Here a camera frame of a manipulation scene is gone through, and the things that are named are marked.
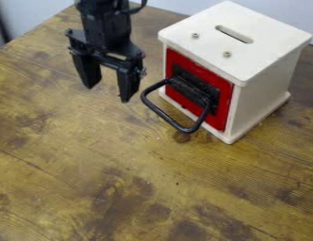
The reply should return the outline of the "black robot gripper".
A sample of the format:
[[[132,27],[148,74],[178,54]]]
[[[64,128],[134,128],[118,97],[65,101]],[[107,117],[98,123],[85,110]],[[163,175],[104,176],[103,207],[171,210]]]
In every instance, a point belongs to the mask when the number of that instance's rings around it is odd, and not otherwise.
[[[81,29],[67,29],[72,64],[83,86],[91,89],[100,81],[99,66],[115,70],[119,99],[127,103],[138,91],[144,69],[144,54],[131,42],[131,16],[146,6],[139,0],[73,0]]]

